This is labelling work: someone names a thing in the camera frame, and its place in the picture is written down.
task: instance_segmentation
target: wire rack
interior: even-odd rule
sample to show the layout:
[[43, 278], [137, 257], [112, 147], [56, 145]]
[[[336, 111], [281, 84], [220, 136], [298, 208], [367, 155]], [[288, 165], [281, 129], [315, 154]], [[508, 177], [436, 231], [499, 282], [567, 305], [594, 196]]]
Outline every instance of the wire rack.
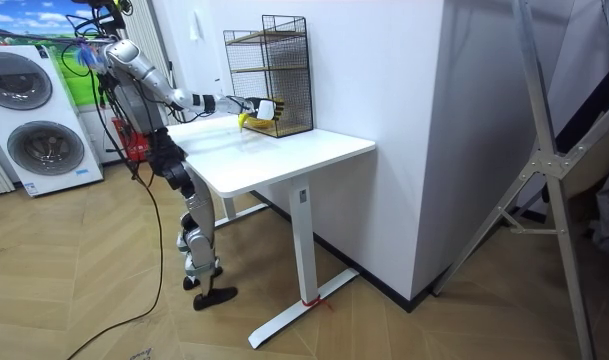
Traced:
[[273, 137], [313, 129], [306, 19], [264, 15], [262, 31], [224, 31], [233, 91], [236, 96], [284, 102], [284, 113], [268, 126], [244, 127]]

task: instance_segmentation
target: green poster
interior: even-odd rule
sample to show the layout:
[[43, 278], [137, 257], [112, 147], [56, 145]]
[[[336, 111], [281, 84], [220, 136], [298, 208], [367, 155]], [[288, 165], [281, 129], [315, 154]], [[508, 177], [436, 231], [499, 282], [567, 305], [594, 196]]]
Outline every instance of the green poster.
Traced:
[[[90, 18], [91, 10], [87, 5], [76, 4], [71, 0], [0, 0], [0, 31], [8, 32], [9, 35], [15, 33], [70, 38], [73, 37], [73, 27], [66, 15]], [[77, 24], [83, 20], [72, 18], [71, 21]], [[75, 61], [77, 47], [66, 49], [66, 44], [4, 36], [0, 36], [0, 45], [46, 46], [56, 60], [75, 104], [79, 106], [94, 103], [90, 77], [76, 75], [85, 75], [88, 72], [86, 67]]]

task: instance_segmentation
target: humanoid robot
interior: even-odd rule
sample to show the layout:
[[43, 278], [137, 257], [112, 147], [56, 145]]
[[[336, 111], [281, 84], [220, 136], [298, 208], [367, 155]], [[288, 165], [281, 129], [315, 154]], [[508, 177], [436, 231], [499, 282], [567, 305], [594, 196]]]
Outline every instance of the humanoid robot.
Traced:
[[153, 173], [164, 177], [171, 188], [179, 190], [184, 197], [188, 212], [181, 217], [182, 230], [177, 245], [186, 254], [184, 289], [196, 286], [202, 289], [195, 297], [193, 308], [201, 310], [232, 299], [237, 295], [236, 288], [213, 288], [213, 278], [221, 274], [222, 269], [215, 256], [215, 212], [209, 188], [184, 162], [184, 152], [168, 136], [164, 124], [166, 114], [155, 102], [161, 101], [178, 112], [245, 113], [264, 120], [277, 120], [283, 104], [262, 98], [199, 95], [174, 88], [136, 44], [116, 35], [114, 30], [123, 28], [124, 23], [113, 1], [75, 2], [87, 3], [94, 9], [105, 7], [113, 15], [112, 22], [102, 24], [112, 41], [99, 47], [99, 61], [91, 65], [100, 80], [100, 91], [113, 94], [114, 98], [109, 97], [109, 101], [116, 102], [135, 130], [147, 137], [150, 149], [147, 160]]

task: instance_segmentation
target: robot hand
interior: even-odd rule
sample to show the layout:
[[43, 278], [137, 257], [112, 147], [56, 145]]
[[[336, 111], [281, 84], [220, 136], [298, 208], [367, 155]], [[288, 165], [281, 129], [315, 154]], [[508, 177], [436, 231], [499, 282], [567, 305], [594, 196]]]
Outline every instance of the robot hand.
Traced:
[[263, 99], [263, 98], [246, 98], [247, 102], [250, 102], [253, 112], [249, 113], [252, 117], [260, 120], [279, 120], [284, 111], [284, 102]]

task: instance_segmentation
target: black shoe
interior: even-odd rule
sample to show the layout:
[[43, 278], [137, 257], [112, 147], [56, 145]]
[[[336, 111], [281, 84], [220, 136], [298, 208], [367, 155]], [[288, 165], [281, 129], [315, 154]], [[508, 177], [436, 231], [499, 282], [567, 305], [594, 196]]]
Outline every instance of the black shoe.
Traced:
[[199, 294], [193, 299], [193, 309], [195, 311], [204, 310], [207, 307], [227, 302], [237, 295], [237, 288], [229, 287], [222, 289], [211, 289], [208, 296]]
[[[223, 272], [224, 269], [222, 269], [222, 267], [215, 268], [212, 278], [215, 279], [216, 277], [222, 275]], [[182, 282], [182, 287], [184, 287], [184, 290], [195, 289], [198, 286], [200, 286], [200, 280], [198, 278], [195, 278], [195, 282], [193, 282], [191, 281], [191, 278], [187, 276], [184, 278], [184, 282]]]

